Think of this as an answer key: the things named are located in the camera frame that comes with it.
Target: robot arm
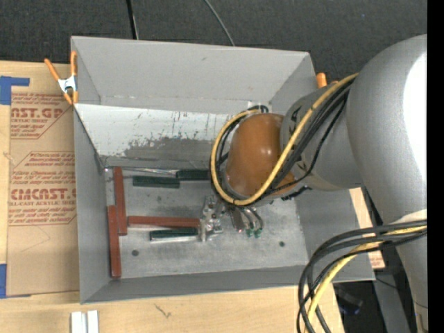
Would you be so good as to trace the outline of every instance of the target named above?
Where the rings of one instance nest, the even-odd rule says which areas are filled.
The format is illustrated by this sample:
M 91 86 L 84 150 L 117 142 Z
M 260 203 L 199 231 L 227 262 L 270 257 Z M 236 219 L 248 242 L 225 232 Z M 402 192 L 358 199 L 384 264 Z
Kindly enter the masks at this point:
M 227 203 L 243 207 L 269 203 L 301 187 L 362 186 L 384 223 L 425 214 L 426 64 L 423 35 L 381 52 L 358 76 L 301 98 L 285 116 L 247 112 L 227 127 L 233 131 L 239 124 L 225 167 L 221 157 L 216 160 L 218 144 L 213 148 L 216 190 Z M 287 160 L 280 164 L 282 158 Z M 427 238 L 398 252 L 418 329 L 426 332 Z

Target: yellow cable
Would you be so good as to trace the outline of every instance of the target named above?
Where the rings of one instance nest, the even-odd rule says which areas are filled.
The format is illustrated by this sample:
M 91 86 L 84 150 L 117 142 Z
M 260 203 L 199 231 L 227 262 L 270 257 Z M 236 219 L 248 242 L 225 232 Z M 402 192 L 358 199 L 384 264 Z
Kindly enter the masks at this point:
M 287 158 L 287 155 L 290 153 L 291 149 L 293 148 L 293 146 L 294 146 L 294 144 L 296 142 L 296 139 L 298 138 L 299 134 L 302 132 L 302 129 L 304 128 L 305 124 L 308 122 L 310 116 L 313 114 L 313 111 L 322 102 L 324 102 L 331 95 L 333 95 L 338 89 L 343 87 L 346 83 L 348 83 L 352 79 L 356 78 L 357 75 L 358 75 L 357 73 L 353 74 L 351 76 L 348 76 L 347 78 L 344 78 L 340 82 L 334 84 L 333 86 L 331 86 L 331 88 L 329 88 L 325 93 L 323 93 L 314 102 L 314 104 L 310 107 L 310 109 L 308 109 L 308 111 L 305 113 L 304 117 L 301 119 L 300 123 L 298 124 L 298 126 L 294 130 L 293 134 L 290 137 L 290 140 L 289 140 L 288 144 L 285 146 L 281 156 L 279 157 L 279 160 L 276 162 L 275 167 L 273 168 L 272 172 L 270 173 L 270 175 L 268 176 L 268 178 L 266 179 L 266 181 L 264 182 L 262 187 L 259 190 L 257 190 L 257 192 L 254 193 L 251 197 L 249 197 L 249 198 L 247 198 L 245 200 L 235 199 L 235 198 L 231 197 L 230 195 L 228 195 L 222 189 L 222 186 L 219 184 L 219 181 L 217 179 L 217 174 L 216 174 L 216 153 L 217 153 L 217 148 L 219 147 L 219 142 L 221 141 L 221 138 L 223 136 L 223 133 L 228 128 L 228 126 L 230 126 L 233 122 L 238 120 L 240 117 L 245 116 L 246 115 L 245 112 L 248 112 L 248 111 L 241 112 L 240 114 L 235 116 L 233 119 L 229 120 L 229 122 L 226 125 L 224 125 L 224 127 L 222 127 L 221 131 L 219 132 L 219 134 L 218 134 L 218 136 L 216 138 L 216 141 L 214 142 L 213 149 L 212 149 L 212 152 L 211 152 L 211 158 L 210 158 L 211 177 L 212 177 L 212 180 L 213 180 L 213 183 L 214 183 L 214 187 L 216 188 L 216 190 L 219 193 L 219 195 L 221 195 L 221 197 L 225 201 L 227 201 L 228 203 L 232 203 L 233 205 L 238 205 L 238 206 L 247 206 L 247 205 L 251 204 L 252 202 L 256 201 L 268 189 L 268 187 L 270 186 L 271 182 L 274 180 L 274 178 L 278 174 L 278 171 L 281 169 L 282 165 L 284 164 L 284 161 Z
M 411 232 L 417 232 L 420 230 L 424 230 L 425 228 L 427 228 L 426 225 L 422 225 L 420 227 L 414 227 L 414 228 L 404 228 L 401 230 L 394 230 L 392 232 L 387 232 L 385 235 L 391 235 L 391 234 L 404 234 L 404 233 L 411 233 Z M 360 250 L 365 250 L 365 249 L 370 249 L 370 248 L 375 248 L 377 247 L 380 243 L 382 243 L 383 241 L 376 241 L 374 243 L 366 243 L 366 244 L 361 244 L 355 248 L 353 248 L 350 253 L 354 253 Z M 319 301 L 322 298 L 322 295 L 324 294 L 324 291 L 326 290 L 328 284 L 333 280 L 333 278 L 336 276 L 336 274 L 351 260 L 353 260 L 356 255 L 351 255 L 349 257 L 343 258 L 341 261 L 339 261 L 335 266 L 333 266 L 330 271 L 327 273 L 327 275 L 323 278 L 323 280 L 321 281 L 321 283 L 319 284 L 318 289 L 316 290 L 316 293 L 314 294 L 314 297 L 311 299 L 311 304 L 310 304 L 310 308 L 308 309 L 308 320 L 309 322 L 311 322 L 311 320 L 313 319 L 314 316 L 314 312 L 319 304 Z

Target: blue tape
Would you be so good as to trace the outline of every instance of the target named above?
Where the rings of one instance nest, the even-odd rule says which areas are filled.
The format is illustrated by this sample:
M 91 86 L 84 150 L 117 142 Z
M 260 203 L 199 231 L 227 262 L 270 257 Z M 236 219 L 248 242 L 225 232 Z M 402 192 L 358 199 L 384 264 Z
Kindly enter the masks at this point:
M 0 264 L 0 298 L 6 297 L 6 264 Z
M 0 76 L 0 105 L 11 104 L 12 86 L 29 86 L 29 78 L 13 78 L 11 76 Z

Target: dark floor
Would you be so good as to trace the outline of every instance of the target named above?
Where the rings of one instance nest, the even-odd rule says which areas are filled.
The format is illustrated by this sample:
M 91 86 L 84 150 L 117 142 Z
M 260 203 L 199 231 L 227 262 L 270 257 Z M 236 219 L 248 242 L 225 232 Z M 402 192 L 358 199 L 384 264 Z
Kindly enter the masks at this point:
M 309 51 L 330 79 L 382 49 L 427 32 L 427 0 L 209 0 L 238 46 Z M 133 0 L 144 40 L 229 44 L 203 0 Z M 125 0 L 0 0 L 0 60 L 67 62 L 69 37 L 131 38 Z M 345 316 L 349 333 L 384 332 L 372 284 Z

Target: brown spherical housing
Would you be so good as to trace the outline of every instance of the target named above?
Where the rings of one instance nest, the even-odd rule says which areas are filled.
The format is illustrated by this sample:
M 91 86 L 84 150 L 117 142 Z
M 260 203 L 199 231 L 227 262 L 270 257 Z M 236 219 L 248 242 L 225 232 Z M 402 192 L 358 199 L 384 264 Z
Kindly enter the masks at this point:
M 281 155 L 280 114 L 254 114 L 234 132 L 225 170 L 226 181 L 241 196 L 252 196 L 261 188 Z M 279 186 L 294 181 L 288 173 Z M 290 188 L 277 192 L 277 195 Z

